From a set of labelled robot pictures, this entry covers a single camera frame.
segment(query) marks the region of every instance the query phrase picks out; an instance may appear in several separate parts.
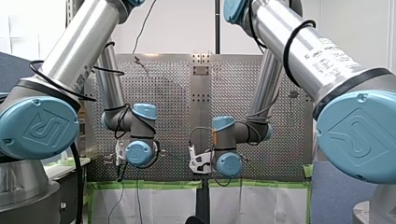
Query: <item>wire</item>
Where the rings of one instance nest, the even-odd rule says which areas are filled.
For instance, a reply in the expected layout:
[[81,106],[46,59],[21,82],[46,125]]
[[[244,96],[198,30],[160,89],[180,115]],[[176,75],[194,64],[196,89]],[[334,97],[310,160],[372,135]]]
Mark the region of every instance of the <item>wire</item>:
[[128,113],[128,111],[131,109],[131,105],[130,104],[125,104],[125,110],[123,111],[123,113],[119,116],[118,120],[117,120],[117,126],[116,129],[114,130],[114,138],[115,139],[120,139],[122,138],[126,133],[128,132],[124,132],[121,135],[117,135],[117,132],[121,130],[121,124],[125,119],[126,114]]
[[125,189],[124,183],[123,183],[123,178],[124,178],[124,175],[125,175],[125,170],[126,170],[127,165],[128,165],[128,162],[125,163],[125,165],[124,165],[124,167],[123,167],[123,170],[122,170],[122,173],[121,173],[121,175],[119,176],[119,178],[117,179],[117,182],[121,182],[121,185],[122,185],[122,188],[121,188],[121,196],[120,196],[119,200],[116,202],[116,204],[114,204],[113,208],[111,208],[110,214],[108,214],[107,224],[110,224],[110,218],[111,218],[111,215],[112,215],[113,212],[114,212],[114,209],[116,209],[116,207],[117,207],[117,206],[120,204],[120,202],[122,201],[122,197],[123,197],[123,193],[124,193],[124,189]]
[[263,109],[263,110],[261,110],[261,111],[259,111],[259,112],[256,112],[256,113],[254,113],[254,114],[248,114],[248,115],[246,115],[246,117],[258,116],[258,115],[260,115],[260,114],[262,114],[262,113],[268,111],[268,110],[271,109],[271,107],[276,103],[276,100],[277,100],[278,97],[279,97],[279,91],[277,91],[276,97],[275,97],[275,99],[273,100],[273,102],[271,102],[271,104],[269,104],[265,109]]
[[30,67],[30,69],[31,69],[34,73],[36,73],[38,76],[42,77],[42,78],[43,78],[44,80],[46,80],[49,84],[51,84],[52,86],[58,88],[59,90],[68,92],[68,93],[70,93],[70,94],[72,94],[72,95],[75,95],[75,96],[77,96],[80,100],[96,102],[96,100],[93,99],[93,98],[91,98],[91,97],[87,97],[87,96],[81,95],[81,94],[79,94],[79,93],[76,93],[76,92],[74,92],[74,91],[68,90],[67,88],[65,88],[65,87],[63,87],[63,86],[61,86],[61,85],[59,85],[58,83],[56,83],[55,81],[53,81],[51,78],[47,77],[46,75],[44,75],[44,74],[42,74],[40,71],[38,71],[38,69],[35,67],[35,65],[38,64],[38,63],[43,63],[43,62],[44,62],[44,61],[42,61],[42,60],[31,61],[31,62],[29,63],[29,67]]
[[139,206],[140,224],[143,224],[142,205],[140,204],[140,196],[139,196],[139,171],[137,171],[137,176],[136,176],[136,197],[137,197],[137,205]]
[[100,70],[100,71],[104,71],[104,72],[108,72],[108,73],[114,73],[117,74],[117,76],[122,77],[125,75],[124,72],[122,71],[118,71],[118,70],[112,70],[112,69],[107,69],[107,68],[102,68],[102,67],[98,67],[98,66],[94,66],[94,69]]
[[134,43],[134,51],[132,51],[132,54],[134,54],[134,52],[135,52],[136,49],[137,49],[137,44],[138,44],[138,42],[139,42],[139,38],[140,38],[140,36],[143,34],[143,31],[144,31],[145,26],[146,26],[146,22],[148,21],[148,18],[149,18],[149,14],[151,13],[151,10],[154,8],[154,5],[155,5],[156,2],[157,2],[157,0],[154,0],[154,1],[152,2],[152,4],[151,4],[151,7],[150,7],[149,10],[148,10],[148,14],[147,14],[145,20],[143,21],[143,25],[142,25],[142,28],[140,29],[140,33],[139,33],[139,35],[138,35],[137,38],[136,38],[136,42]]
[[248,143],[249,145],[251,145],[251,146],[254,146],[254,147],[258,146],[259,143],[260,143],[260,141],[262,140],[262,136],[260,135],[259,131],[257,131],[256,128],[254,128],[251,124],[248,123],[249,120],[237,120],[236,122],[237,122],[237,123],[245,124],[245,125],[247,126],[248,129],[249,129],[249,128],[252,129],[253,132],[255,132],[255,133],[257,134],[257,137],[259,138],[259,141],[258,141],[257,143],[250,143],[250,142],[247,142],[247,143]]
[[219,186],[221,186],[221,187],[223,187],[223,188],[225,188],[225,187],[228,187],[229,185],[230,185],[230,183],[231,183],[231,180],[232,180],[232,178],[230,177],[229,179],[228,179],[228,182],[225,184],[225,185],[223,185],[223,184],[221,184],[219,181],[218,181],[218,178],[215,176],[215,175],[213,175],[213,151],[214,151],[214,147],[212,147],[211,149],[210,149],[210,175],[212,176],[212,178],[215,180],[215,182],[219,185]]
[[76,165],[76,173],[77,173],[77,192],[78,192],[78,205],[77,205],[77,215],[76,215],[76,223],[80,224],[82,222],[82,207],[84,206],[84,181],[82,178],[82,168],[79,160],[78,150],[76,144],[73,142],[70,146],[70,149],[73,153],[73,158],[75,160]]
[[192,134],[193,134],[195,131],[197,131],[197,130],[209,130],[209,131],[212,131],[212,129],[211,129],[211,128],[208,128],[208,127],[201,127],[201,126],[195,127],[195,128],[193,128],[193,129],[191,130],[191,132],[190,132],[190,140],[191,140]]
[[283,52],[283,66],[285,67],[285,73],[288,76],[288,78],[290,79],[290,81],[292,83],[294,83],[294,85],[300,87],[300,85],[297,83],[296,79],[294,79],[290,68],[289,68],[289,54],[290,54],[290,47],[291,44],[293,43],[294,38],[297,36],[297,34],[303,30],[305,27],[309,27],[312,26],[314,28],[317,27],[317,24],[314,21],[308,20],[308,21],[304,21],[303,23],[301,23],[299,26],[297,26],[290,34],[290,37],[288,39],[288,42],[286,42],[285,45],[285,50]]
[[252,8],[252,4],[253,0],[249,0],[248,2],[248,25],[250,27],[250,32],[251,35],[254,39],[254,41],[256,41],[257,45],[259,47],[262,47],[264,49],[268,49],[267,46],[265,46],[262,42],[259,41],[259,38],[256,36],[256,32],[254,31],[254,27],[253,27],[253,8]]
[[0,104],[2,104],[6,100],[7,97],[8,97],[8,94],[0,95]]
[[156,153],[155,153],[154,159],[153,159],[148,165],[146,165],[146,166],[135,166],[135,168],[137,168],[137,169],[139,169],[139,170],[145,170],[145,169],[150,168],[152,165],[154,165],[154,163],[155,163],[155,162],[158,160],[158,158],[160,157],[160,152],[161,152],[161,149],[160,149],[160,142],[155,141],[155,144],[157,144],[157,151],[156,151]]
[[262,50],[262,47],[260,47],[260,45],[257,45],[257,47],[259,47],[259,50],[262,52],[262,54],[264,54],[264,50]]
[[121,196],[120,196],[120,199],[117,201],[116,204],[114,204],[113,208],[111,209],[110,214],[108,215],[108,218],[107,218],[107,224],[110,224],[111,215],[113,214],[114,209],[116,209],[116,207],[120,204],[120,202],[121,202],[121,200],[122,200],[123,193],[124,193],[124,189],[125,189],[123,181],[121,181],[121,185],[122,185],[122,188],[121,188]]

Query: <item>metal frame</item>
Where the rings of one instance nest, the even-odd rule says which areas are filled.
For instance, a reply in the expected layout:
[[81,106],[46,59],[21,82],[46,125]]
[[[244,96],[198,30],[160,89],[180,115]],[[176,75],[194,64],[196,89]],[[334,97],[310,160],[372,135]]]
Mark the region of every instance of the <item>metal frame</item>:
[[[195,126],[210,127],[211,119],[218,115],[244,118],[249,110],[262,56],[205,55],[205,63],[202,63],[202,54],[135,56],[145,68],[134,63],[133,55],[117,56],[120,70],[127,74],[122,77],[126,102],[158,103],[156,138],[163,141],[162,147],[168,151],[164,157],[160,157],[158,164],[141,172],[139,178],[157,181],[208,179],[205,175],[192,175],[189,170],[190,130]],[[205,69],[202,66],[209,68],[209,74],[194,74],[194,67],[196,73],[204,73]],[[86,93],[99,98],[97,88],[92,85],[94,81],[95,78],[91,76],[86,85]],[[297,98],[289,98],[290,91],[297,92]],[[210,104],[203,103],[202,98],[197,102],[198,93],[201,95],[203,92],[210,92],[209,97],[205,97]],[[116,141],[113,140],[113,133],[104,130],[100,125],[100,116],[103,113],[100,104],[86,104],[87,154],[92,157],[89,179],[115,180],[115,166],[105,163],[113,162],[115,157],[111,154],[114,154]],[[281,84],[281,94],[275,105],[272,120],[275,128],[273,140],[258,147],[238,146],[239,151],[253,161],[245,165],[243,177],[305,181],[303,165],[312,161],[312,102],[286,77]],[[193,141],[197,153],[208,149],[210,140],[211,134],[208,131],[195,134]],[[208,145],[199,146],[200,142]],[[127,179],[134,179],[136,176],[135,170],[127,169]]]

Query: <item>blue joint cap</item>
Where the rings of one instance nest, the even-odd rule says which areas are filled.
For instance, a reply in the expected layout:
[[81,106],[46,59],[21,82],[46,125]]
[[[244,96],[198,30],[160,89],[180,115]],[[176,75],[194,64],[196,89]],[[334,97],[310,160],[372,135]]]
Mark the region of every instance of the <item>blue joint cap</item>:
[[128,0],[128,3],[133,7],[140,7],[146,0]]
[[232,116],[222,116],[212,119],[212,128],[215,132],[222,131],[235,124],[235,120]]
[[157,107],[155,105],[134,104],[133,111],[144,119],[157,119]]
[[224,19],[231,24],[239,23],[242,20],[247,2],[247,0],[225,0]]
[[39,96],[23,99],[0,114],[0,151],[20,160],[44,160],[75,141],[78,115],[63,100]]
[[235,177],[241,172],[241,158],[233,152],[222,154],[218,159],[216,170],[222,175]]
[[376,184],[396,184],[396,93],[353,91],[321,111],[318,143],[342,172]]
[[265,135],[264,139],[262,141],[268,141],[272,138],[272,135],[274,134],[274,129],[272,127],[272,125],[269,123],[268,124],[268,131],[267,131],[267,135]]
[[151,147],[142,141],[133,141],[126,148],[126,160],[133,166],[146,165],[152,158]]

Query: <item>perforated metal panel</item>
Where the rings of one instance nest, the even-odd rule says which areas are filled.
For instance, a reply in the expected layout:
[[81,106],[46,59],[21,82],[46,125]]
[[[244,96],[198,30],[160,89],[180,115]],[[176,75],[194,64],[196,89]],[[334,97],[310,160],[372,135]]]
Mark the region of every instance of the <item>perforated metal panel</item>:
[[[119,55],[119,70],[125,72],[121,78],[125,101],[129,104],[150,103],[157,106],[157,134],[161,148],[167,151],[156,164],[139,172],[139,178],[146,179],[190,179],[187,149],[190,133],[190,73],[191,56],[147,56],[138,55],[142,67],[134,62],[132,55]],[[93,97],[100,98],[95,78],[90,80]],[[89,169],[90,180],[114,180],[117,172],[114,164],[106,156],[114,154],[116,140],[114,133],[105,130],[100,118],[103,114],[102,104],[92,104],[93,135],[96,157]],[[128,167],[125,178],[136,178],[136,169]]]
[[[168,153],[160,157],[151,168],[139,172],[139,178],[155,180],[190,180],[188,167],[188,139],[192,123],[196,123],[195,104],[191,97],[197,87],[204,85],[197,76],[193,79],[192,55],[137,55],[142,67],[132,55],[118,55],[119,69],[126,73],[122,86],[126,102],[151,103],[158,107],[156,139]],[[210,118],[233,115],[243,119],[259,74],[261,56],[210,55],[211,76],[210,109],[200,111],[210,116],[201,116],[201,123],[210,123]],[[290,91],[297,91],[295,99]],[[89,79],[86,92],[99,99],[95,78]],[[110,154],[114,154],[114,133],[105,130],[100,118],[102,104],[87,104],[87,151],[91,152],[92,164],[89,179],[92,181],[114,180],[117,172]],[[244,178],[277,179],[285,181],[304,179],[302,165],[310,162],[312,145],[311,103],[304,92],[284,80],[278,102],[273,110],[272,122],[275,135],[272,140],[258,147],[238,146],[239,151],[250,159],[244,167]],[[136,170],[128,168],[126,178],[136,178]]]
[[[232,115],[245,119],[250,109],[258,79],[261,57],[213,55],[212,57],[212,118]],[[297,91],[297,98],[290,92]],[[257,147],[237,146],[249,159],[244,162],[242,177],[253,179],[302,180],[303,164],[311,161],[312,103],[303,90],[286,77],[270,119],[274,135]]]

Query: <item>white wall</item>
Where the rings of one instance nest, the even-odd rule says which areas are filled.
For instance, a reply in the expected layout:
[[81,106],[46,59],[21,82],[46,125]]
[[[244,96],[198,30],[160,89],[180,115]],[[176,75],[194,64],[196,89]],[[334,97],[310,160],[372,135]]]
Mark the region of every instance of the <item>white wall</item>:
[[[116,52],[131,53],[153,0],[134,9],[128,21],[113,34]],[[318,19],[318,0],[303,0],[304,14]],[[222,54],[261,54],[256,43],[241,27],[231,25],[222,17],[224,0],[220,1],[220,52]],[[158,0],[136,50],[156,53],[215,52],[214,0]]]
[[321,32],[355,61],[391,68],[393,0],[321,0]]
[[[153,0],[113,34],[116,52],[131,53]],[[221,0],[221,11],[224,0]],[[64,30],[65,0],[0,0],[0,51],[45,59]],[[304,17],[366,66],[395,67],[393,0],[303,0]],[[253,39],[221,18],[221,53],[259,54]],[[136,52],[215,51],[214,0],[158,0]]]
[[45,59],[64,31],[64,0],[0,0],[0,51]]

